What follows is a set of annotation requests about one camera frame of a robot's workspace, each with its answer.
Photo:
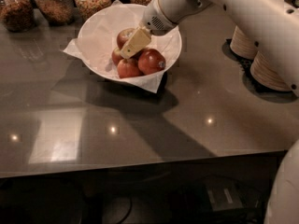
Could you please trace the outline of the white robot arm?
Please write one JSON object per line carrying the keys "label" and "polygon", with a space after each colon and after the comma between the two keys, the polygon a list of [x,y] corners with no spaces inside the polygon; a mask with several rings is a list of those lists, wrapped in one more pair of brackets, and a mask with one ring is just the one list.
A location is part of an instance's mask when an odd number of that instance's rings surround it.
{"label": "white robot arm", "polygon": [[[284,0],[152,0],[121,49],[130,58],[154,35],[166,35],[208,3],[221,7],[299,96],[299,13]],[[299,224],[299,143],[283,158],[267,204],[264,224]]]}

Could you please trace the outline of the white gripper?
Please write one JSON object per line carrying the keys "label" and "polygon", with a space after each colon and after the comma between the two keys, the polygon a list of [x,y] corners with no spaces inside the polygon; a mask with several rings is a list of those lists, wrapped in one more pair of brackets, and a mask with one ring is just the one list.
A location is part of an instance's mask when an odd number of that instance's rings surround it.
{"label": "white gripper", "polygon": [[152,0],[144,9],[141,27],[137,27],[121,48],[121,56],[129,59],[136,55],[151,42],[151,35],[168,34],[177,25],[171,22],[163,13],[159,0]]}

